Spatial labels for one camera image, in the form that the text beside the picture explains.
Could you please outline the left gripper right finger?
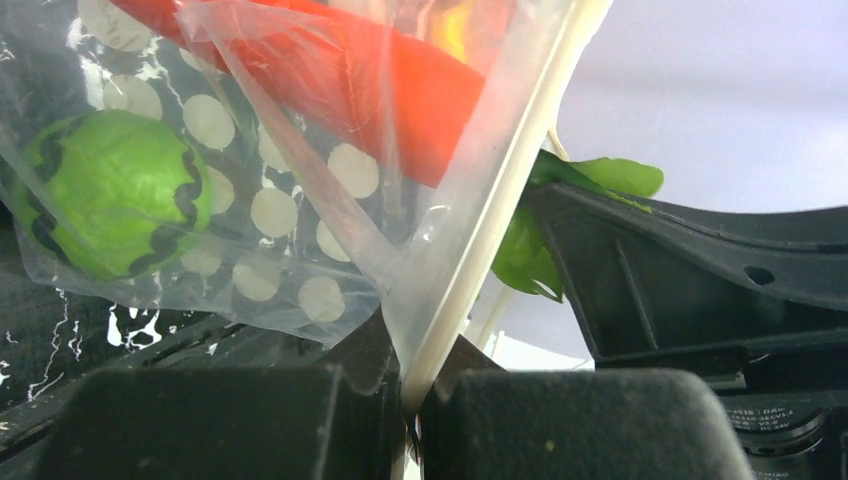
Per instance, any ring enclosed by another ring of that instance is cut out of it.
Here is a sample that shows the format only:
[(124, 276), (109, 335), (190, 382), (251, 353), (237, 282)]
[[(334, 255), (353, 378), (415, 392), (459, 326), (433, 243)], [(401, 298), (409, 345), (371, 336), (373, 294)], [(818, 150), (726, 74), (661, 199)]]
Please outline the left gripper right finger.
[(420, 414), (426, 479), (749, 479), (718, 397), (673, 369), (508, 371), (458, 338)]

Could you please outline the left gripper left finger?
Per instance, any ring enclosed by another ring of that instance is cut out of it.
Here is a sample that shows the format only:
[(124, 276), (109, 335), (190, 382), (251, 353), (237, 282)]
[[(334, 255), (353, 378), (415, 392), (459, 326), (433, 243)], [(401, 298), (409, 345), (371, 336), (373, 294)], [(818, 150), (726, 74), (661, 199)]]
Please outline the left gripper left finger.
[(397, 361), (375, 312), (291, 367), (109, 369), (63, 408), (37, 479), (400, 479)]

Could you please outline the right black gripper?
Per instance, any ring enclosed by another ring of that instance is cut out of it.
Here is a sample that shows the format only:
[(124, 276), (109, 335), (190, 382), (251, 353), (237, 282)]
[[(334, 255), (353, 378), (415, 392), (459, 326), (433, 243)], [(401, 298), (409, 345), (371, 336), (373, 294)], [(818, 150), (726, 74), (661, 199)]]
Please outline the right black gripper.
[(534, 187), (596, 365), (710, 385), (758, 479), (847, 475), (847, 210), (726, 213)]

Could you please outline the clear polka dot zip bag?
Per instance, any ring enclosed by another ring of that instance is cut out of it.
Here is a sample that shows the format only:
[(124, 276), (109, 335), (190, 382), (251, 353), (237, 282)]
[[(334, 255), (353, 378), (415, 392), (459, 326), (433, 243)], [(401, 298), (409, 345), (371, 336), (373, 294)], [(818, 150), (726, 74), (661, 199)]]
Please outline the clear polka dot zip bag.
[(29, 278), (444, 365), (607, 1), (5, 1)]

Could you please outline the green toy watermelon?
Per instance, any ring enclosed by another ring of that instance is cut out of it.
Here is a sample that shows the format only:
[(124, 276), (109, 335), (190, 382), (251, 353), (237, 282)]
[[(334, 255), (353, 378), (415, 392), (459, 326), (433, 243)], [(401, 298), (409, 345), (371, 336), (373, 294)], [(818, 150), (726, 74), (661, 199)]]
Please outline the green toy watermelon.
[(95, 281), (157, 271), (211, 222), (201, 153), (167, 123), (126, 110), (52, 122), (5, 178), (6, 205), (35, 247)]

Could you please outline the orange toy carrot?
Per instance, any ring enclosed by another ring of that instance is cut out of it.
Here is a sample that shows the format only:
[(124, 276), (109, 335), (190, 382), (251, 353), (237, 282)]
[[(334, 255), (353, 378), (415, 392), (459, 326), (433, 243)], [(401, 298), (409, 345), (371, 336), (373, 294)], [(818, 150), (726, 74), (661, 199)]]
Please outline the orange toy carrot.
[(526, 184), (655, 195), (663, 172), (541, 148), (606, 1), (121, 1), (234, 79), (384, 307), (473, 299), (492, 266), (562, 301)]

